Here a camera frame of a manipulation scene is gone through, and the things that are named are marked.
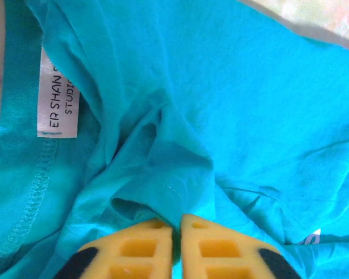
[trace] turquoise t-shirt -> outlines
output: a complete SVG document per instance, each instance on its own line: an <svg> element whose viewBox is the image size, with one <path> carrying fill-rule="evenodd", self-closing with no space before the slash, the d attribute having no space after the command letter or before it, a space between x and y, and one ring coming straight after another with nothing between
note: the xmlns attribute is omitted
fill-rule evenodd
<svg viewBox="0 0 349 279"><path fill-rule="evenodd" d="M178 232L183 213L303 278L349 278L349 51L234 0L13 2L0 279L52 278L88 241L152 217ZM36 138L41 45L82 92L76 139Z"/></svg>

